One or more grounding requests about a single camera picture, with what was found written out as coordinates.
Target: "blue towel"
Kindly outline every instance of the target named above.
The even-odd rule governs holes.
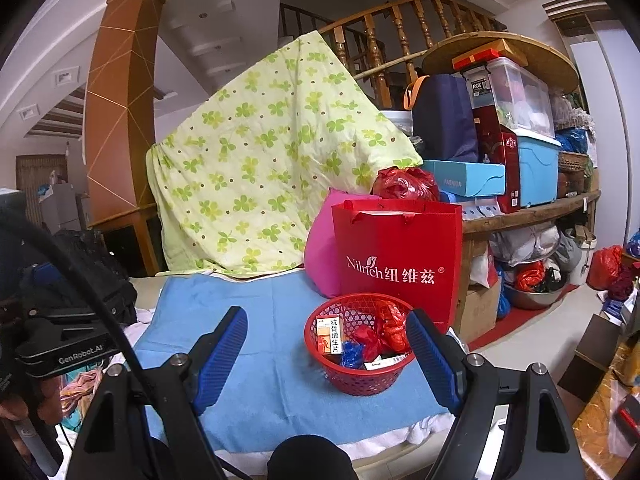
[[[446,411],[415,361],[375,396],[336,390],[303,339],[308,316],[325,301],[304,271],[249,283],[172,277],[151,326],[135,345],[136,354],[143,367],[159,366],[215,329],[229,306],[246,310],[249,330],[242,351],[220,399],[200,417],[214,450],[272,451],[297,434],[346,444]],[[148,415],[151,434],[164,438],[159,417],[152,410]]]

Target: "bolt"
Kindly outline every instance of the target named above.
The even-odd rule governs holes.
[[[185,364],[185,362],[187,362],[189,359],[189,356],[187,354],[183,354],[182,352],[180,352],[179,354],[174,354],[169,358],[169,362],[171,363],[172,366],[182,366],[183,364]]]
[[[107,375],[109,377],[117,377],[124,371],[124,366],[120,363],[116,363],[107,368]]]
[[[542,363],[533,363],[531,365],[531,369],[533,370],[533,373],[535,373],[535,374],[538,374],[538,375],[546,374],[546,366],[543,365]]]
[[[480,354],[469,354],[466,356],[466,362],[472,366],[482,366],[484,364],[484,357]]]

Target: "red carpet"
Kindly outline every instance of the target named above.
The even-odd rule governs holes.
[[[571,285],[571,284],[565,285],[564,290],[562,291],[562,294],[558,298],[558,301],[564,298],[568,292],[571,292],[576,288],[577,287],[575,285]],[[483,346],[488,345],[489,343],[493,343],[497,339],[500,339],[501,337],[504,337],[507,334],[510,334],[511,332],[516,330],[517,328],[521,327],[529,319],[539,316],[540,314],[546,311],[547,311],[546,308],[542,310],[523,310],[521,308],[512,308],[510,313],[507,314],[507,316],[505,316],[500,321],[495,322],[495,327],[489,330],[489,332],[487,332],[484,335],[481,335],[478,339],[469,343],[469,350],[470,351],[477,350],[479,348],[482,348]]]

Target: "red shopping bag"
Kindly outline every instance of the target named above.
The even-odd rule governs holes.
[[[342,294],[380,292],[453,323],[462,206],[424,200],[345,200],[332,207]]]

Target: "metal basin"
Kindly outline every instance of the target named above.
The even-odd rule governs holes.
[[[517,308],[542,310],[558,300],[566,285],[566,277],[563,276],[562,280],[562,286],[553,292],[524,292],[505,283],[504,293],[511,304]]]

